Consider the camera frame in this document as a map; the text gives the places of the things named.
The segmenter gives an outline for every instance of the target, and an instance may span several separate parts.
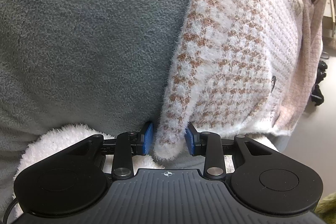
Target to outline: pink and brown pattern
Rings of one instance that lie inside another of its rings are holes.
[[[295,16],[302,10],[302,0],[191,0],[164,97],[157,157],[181,151],[189,121],[224,136],[274,125],[300,48],[302,18]]]

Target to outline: metal screw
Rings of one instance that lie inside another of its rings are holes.
[[[125,168],[125,167],[120,167],[120,168],[115,169],[113,171],[113,173],[117,177],[125,177],[125,176],[128,176],[131,173],[131,170],[129,170],[128,168]]]
[[[210,167],[207,170],[207,173],[212,176],[219,176],[224,173],[222,168],[219,167]]]

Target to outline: gray fleece fabric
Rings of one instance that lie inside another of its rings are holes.
[[[157,124],[188,3],[0,0],[1,212],[21,154],[51,128]]]

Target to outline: black object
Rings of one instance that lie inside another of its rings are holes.
[[[326,62],[324,62],[323,60],[320,60],[319,62],[319,65],[318,65],[318,68],[321,70],[321,71],[325,71],[328,69],[328,65]]]
[[[16,204],[17,204],[17,198],[14,198],[12,202],[9,204],[7,210],[5,211],[5,214],[3,215],[3,223],[0,221],[0,224],[7,224],[8,217]]]
[[[327,74],[320,70],[320,69],[317,69],[317,74],[316,74],[316,81],[315,81],[315,84],[319,84],[321,83],[322,80],[324,80],[324,78],[327,76]]]
[[[142,155],[141,145],[141,153],[133,149],[139,135],[122,133],[109,144],[93,135],[22,171],[14,192],[24,214],[15,223],[324,223],[311,212],[323,190],[317,173],[244,135],[225,140],[190,124],[186,141],[192,155],[205,156],[203,174],[139,169],[133,175],[131,157]],[[112,175],[101,171],[107,151],[114,151]],[[232,155],[234,173],[226,174],[223,155]],[[58,179],[48,185],[44,174],[55,166],[69,172],[53,171]]]
[[[315,106],[322,105],[324,103],[324,96],[320,90],[319,85],[315,85],[313,92],[310,95],[311,101],[315,102]]]

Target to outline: dark button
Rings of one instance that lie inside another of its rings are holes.
[[[271,80],[271,93],[274,90],[276,80],[277,80],[277,77],[273,75],[272,80]]]

